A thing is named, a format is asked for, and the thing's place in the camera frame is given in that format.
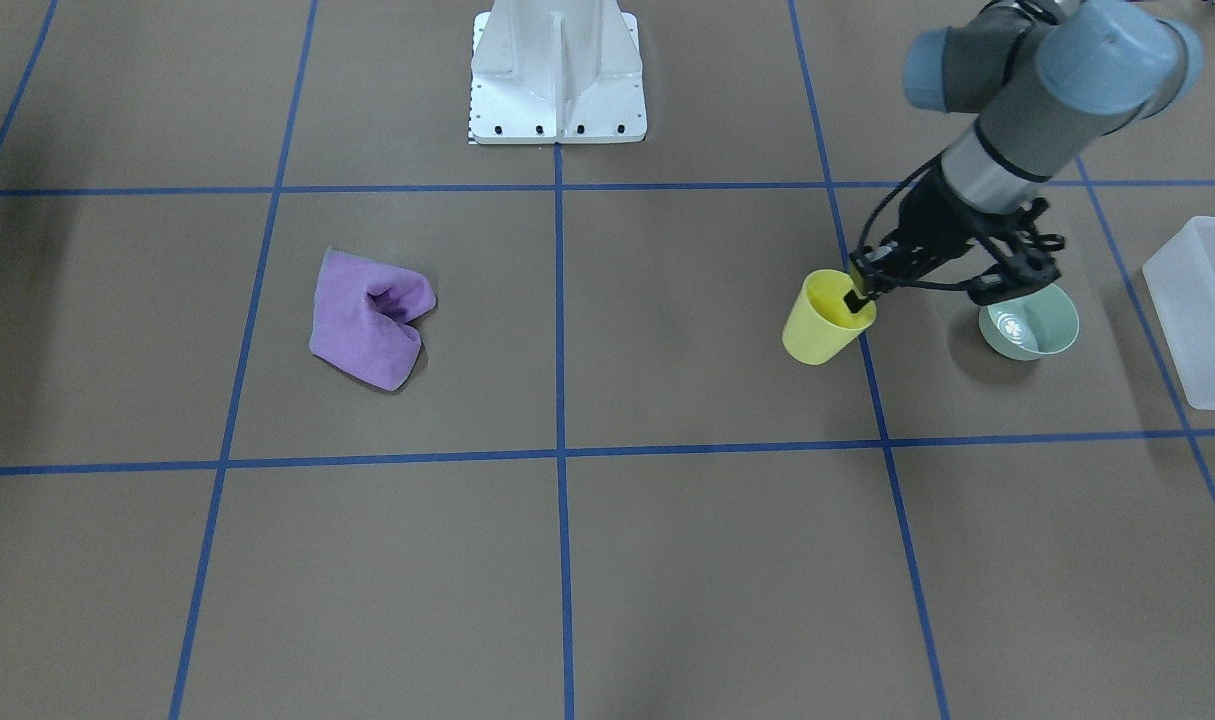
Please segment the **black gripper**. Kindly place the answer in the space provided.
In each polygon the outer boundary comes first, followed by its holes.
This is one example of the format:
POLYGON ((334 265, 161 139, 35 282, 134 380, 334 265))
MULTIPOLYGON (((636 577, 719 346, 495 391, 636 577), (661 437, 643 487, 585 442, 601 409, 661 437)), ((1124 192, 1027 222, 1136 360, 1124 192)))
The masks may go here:
POLYGON ((899 287, 931 287, 927 274, 973 249, 985 250, 994 263, 972 278, 968 287, 978 306, 1023 299, 1061 277, 1055 254, 1066 249, 1066 237, 1041 233, 1036 220, 1050 209, 1035 191, 1017 200, 1013 210, 981 211, 946 183, 940 160, 928 160, 882 197, 872 219, 898 200, 898 223, 872 250, 850 254, 844 308, 858 314, 899 287))

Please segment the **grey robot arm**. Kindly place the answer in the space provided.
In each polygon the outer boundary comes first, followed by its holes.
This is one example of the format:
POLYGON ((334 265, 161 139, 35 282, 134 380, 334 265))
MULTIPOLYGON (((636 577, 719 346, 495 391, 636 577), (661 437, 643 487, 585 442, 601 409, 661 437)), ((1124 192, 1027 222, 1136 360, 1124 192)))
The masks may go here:
POLYGON ((1042 186, 1096 140, 1177 104, 1203 59, 1191 27, 1128 1, 990 1, 915 36, 909 104, 971 123, 885 197, 898 222, 850 251, 844 308, 900 288, 988 306, 1050 287, 1066 240, 1036 227, 1042 186))

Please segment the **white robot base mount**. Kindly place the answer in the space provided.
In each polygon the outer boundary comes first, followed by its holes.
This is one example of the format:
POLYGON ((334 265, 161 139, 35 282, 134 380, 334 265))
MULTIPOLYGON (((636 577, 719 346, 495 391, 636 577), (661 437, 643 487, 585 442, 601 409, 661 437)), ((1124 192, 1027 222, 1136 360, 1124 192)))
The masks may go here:
POLYGON ((616 1, 496 1, 473 19, 467 138, 477 144, 648 137, 639 23, 616 1))

